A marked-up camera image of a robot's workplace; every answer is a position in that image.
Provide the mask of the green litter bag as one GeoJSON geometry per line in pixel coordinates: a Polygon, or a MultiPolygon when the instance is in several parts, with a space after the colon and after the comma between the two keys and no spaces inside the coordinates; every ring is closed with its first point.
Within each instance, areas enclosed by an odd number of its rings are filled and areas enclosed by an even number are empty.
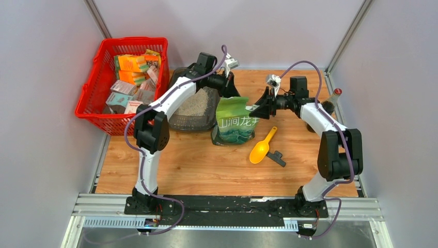
{"type": "Polygon", "coordinates": [[[255,137],[259,118],[250,117],[253,106],[248,97],[221,98],[215,112],[216,124],[211,132],[213,145],[241,145],[255,137]]]}

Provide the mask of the yellow plastic scoop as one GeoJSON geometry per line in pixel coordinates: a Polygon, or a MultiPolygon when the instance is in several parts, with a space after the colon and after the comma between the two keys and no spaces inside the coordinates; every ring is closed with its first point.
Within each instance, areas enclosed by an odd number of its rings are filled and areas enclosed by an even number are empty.
{"type": "Polygon", "coordinates": [[[252,151],[250,152],[249,155],[249,161],[252,164],[258,164],[260,163],[263,158],[267,155],[267,153],[269,152],[270,149],[270,141],[273,138],[273,136],[276,134],[278,130],[278,127],[273,127],[269,133],[266,135],[266,137],[259,141],[254,148],[252,149],[252,151]]]}

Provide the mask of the black bag clip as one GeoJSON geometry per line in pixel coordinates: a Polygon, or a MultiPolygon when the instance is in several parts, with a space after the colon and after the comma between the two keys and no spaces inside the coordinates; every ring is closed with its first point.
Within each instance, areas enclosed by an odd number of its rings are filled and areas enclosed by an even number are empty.
{"type": "Polygon", "coordinates": [[[286,166],[286,162],[282,159],[283,154],[279,152],[278,150],[274,152],[268,152],[266,155],[268,158],[279,164],[281,167],[286,166]]]}

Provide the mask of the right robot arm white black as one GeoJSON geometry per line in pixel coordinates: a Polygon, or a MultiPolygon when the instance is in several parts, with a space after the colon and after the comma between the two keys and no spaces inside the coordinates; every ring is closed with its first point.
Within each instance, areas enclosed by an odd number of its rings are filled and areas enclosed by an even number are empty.
{"type": "Polygon", "coordinates": [[[362,134],[340,124],[316,98],[309,96],[306,77],[292,76],[290,89],[283,95],[278,93],[279,76],[269,74],[266,82],[267,88],[249,115],[269,119],[278,110],[291,110],[321,138],[318,172],[298,189],[291,205],[297,215],[308,216],[322,209],[325,196],[334,187],[352,182],[363,172],[362,134]]]}

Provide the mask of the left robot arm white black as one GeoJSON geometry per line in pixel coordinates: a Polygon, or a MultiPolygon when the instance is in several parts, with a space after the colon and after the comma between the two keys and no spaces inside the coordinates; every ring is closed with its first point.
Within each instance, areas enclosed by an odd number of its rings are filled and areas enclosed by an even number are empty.
{"type": "Polygon", "coordinates": [[[237,59],[226,54],[222,62],[208,53],[200,53],[197,62],[176,70],[174,83],[160,98],[136,111],[133,136],[139,148],[139,172],[132,195],[127,198],[126,214],[152,214],[162,199],[158,193],[158,167],[162,150],[169,142],[169,119],[175,111],[198,90],[216,89],[222,97],[236,97],[232,69],[237,59]]]}

